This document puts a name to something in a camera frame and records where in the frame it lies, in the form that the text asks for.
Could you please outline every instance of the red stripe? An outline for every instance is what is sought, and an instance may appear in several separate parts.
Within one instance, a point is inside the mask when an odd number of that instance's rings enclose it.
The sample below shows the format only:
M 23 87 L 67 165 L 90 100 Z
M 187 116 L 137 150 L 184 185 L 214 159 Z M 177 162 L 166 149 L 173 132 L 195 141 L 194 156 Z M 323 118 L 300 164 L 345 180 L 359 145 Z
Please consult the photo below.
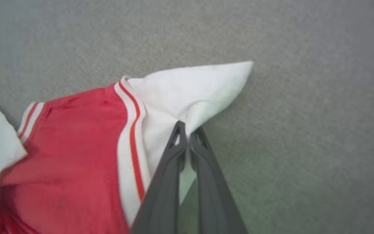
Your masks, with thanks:
M 131 143 L 132 163 L 133 163 L 134 171 L 135 171 L 136 186 L 138 188 L 139 199 L 142 201 L 142 199 L 144 198 L 144 195 L 145 195 L 145 190 L 144 190 L 144 185 L 142 183 L 141 169 L 139 167 L 138 152 L 137 152 L 136 142 L 135 142 L 135 123 L 138 121 L 139 116 L 140 116 L 139 106 L 138 106 L 138 103 L 136 102 L 135 98 L 123 87 L 121 81 L 119 81 L 119 87 L 123 90 L 123 92 L 126 95 L 128 95 L 128 97 L 132 100 L 132 102 L 135 105 L 136 118 L 135 118 L 135 120 L 134 120 L 134 122 L 132 123 L 132 126 L 131 126 L 131 132 L 130 132 L 130 135 L 129 135 L 129 140 L 130 140 L 130 143 Z
M 27 129 L 28 123 L 30 122 L 32 113 L 34 112 L 34 110 L 37 107 L 37 105 L 38 105 L 38 102 L 34 103 L 34 105 L 32 106 L 30 112 L 28 113 L 27 119 L 25 120 L 24 128 L 22 129 L 21 133 L 18 135 L 18 138 L 21 139 L 22 136 L 24 135 L 25 130 Z

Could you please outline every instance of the gray surface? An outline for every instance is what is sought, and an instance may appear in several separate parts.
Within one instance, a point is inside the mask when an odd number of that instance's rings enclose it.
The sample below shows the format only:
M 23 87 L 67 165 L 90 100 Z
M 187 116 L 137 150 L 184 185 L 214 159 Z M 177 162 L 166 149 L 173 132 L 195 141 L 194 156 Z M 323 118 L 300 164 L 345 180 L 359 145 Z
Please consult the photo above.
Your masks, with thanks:
M 373 0 L 0 0 L 15 126 L 31 101 L 124 74 L 248 59 L 243 93 L 205 129 L 249 232 L 374 233 Z

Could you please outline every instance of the gray carpet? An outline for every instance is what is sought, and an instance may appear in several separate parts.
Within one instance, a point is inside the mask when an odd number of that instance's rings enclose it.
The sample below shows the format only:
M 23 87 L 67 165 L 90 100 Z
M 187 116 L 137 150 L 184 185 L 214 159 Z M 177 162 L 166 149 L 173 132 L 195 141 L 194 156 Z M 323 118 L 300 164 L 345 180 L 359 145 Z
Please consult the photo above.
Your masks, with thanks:
M 0 110 L 252 59 L 205 130 L 250 233 L 374 233 L 373 0 L 0 0 Z M 181 233 L 196 232 L 191 191 Z

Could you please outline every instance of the white stripe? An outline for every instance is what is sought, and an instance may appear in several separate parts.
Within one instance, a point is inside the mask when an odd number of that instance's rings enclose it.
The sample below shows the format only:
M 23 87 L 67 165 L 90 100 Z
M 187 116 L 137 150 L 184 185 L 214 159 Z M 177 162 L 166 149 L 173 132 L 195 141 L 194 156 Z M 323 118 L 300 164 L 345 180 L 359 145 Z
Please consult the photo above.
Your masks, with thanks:
M 131 125 L 136 117 L 135 106 L 132 100 L 119 87 L 119 83 L 115 84 L 115 92 L 122 99 L 128 113 L 127 122 L 120 133 L 118 140 L 118 179 L 119 192 L 122 203 L 123 212 L 125 213 L 126 222 L 132 225 L 138 209 L 141 205 L 136 186 L 135 172 L 133 169 L 130 131 Z
M 147 163 L 147 157 L 145 155 L 145 149 L 144 149 L 144 140 L 142 135 L 142 124 L 145 118 L 145 108 L 144 104 L 141 101 L 141 99 L 136 95 L 135 91 L 132 89 L 132 87 L 126 82 L 125 79 L 122 80 L 122 86 L 135 98 L 139 110 L 140 110 L 140 116 L 138 121 L 135 123 L 135 142 L 138 152 L 138 161 L 139 161 L 139 167 L 141 171 L 141 177 L 142 182 L 144 186 L 145 192 L 147 192 L 148 186 L 151 182 L 151 174 L 148 169 L 148 163 Z
M 24 114 L 22 115 L 21 125 L 19 126 L 19 129 L 17 131 L 17 135 L 20 135 L 22 132 L 22 129 L 24 129 L 25 121 L 27 120 L 27 116 L 30 113 L 31 108 L 33 107 L 35 102 L 28 105 L 27 109 L 25 109 Z
M 24 143 L 28 136 L 30 135 L 33 126 L 35 124 L 35 121 L 37 120 L 38 116 L 41 113 L 41 110 L 43 109 L 44 102 L 40 102 L 37 104 L 36 108 L 34 109 L 34 112 L 31 115 L 30 121 L 28 122 L 27 128 L 25 129 L 24 135 L 21 137 L 21 142 Z

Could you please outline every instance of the striped trim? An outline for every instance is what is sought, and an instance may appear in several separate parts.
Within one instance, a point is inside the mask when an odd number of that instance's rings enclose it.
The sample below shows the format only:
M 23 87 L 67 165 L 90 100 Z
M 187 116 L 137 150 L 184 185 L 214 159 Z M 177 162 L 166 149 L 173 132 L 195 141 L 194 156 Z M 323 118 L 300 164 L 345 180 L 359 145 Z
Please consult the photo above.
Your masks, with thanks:
M 128 224 L 132 225 L 151 181 L 142 138 L 145 109 L 126 78 L 115 84 L 115 92 L 125 104 L 128 115 L 118 140 L 117 161 L 123 211 Z
M 38 116 L 43 110 L 43 106 L 44 102 L 33 102 L 25 110 L 21 125 L 17 131 L 18 138 L 21 140 L 21 143 L 24 144 L 27 141 Z

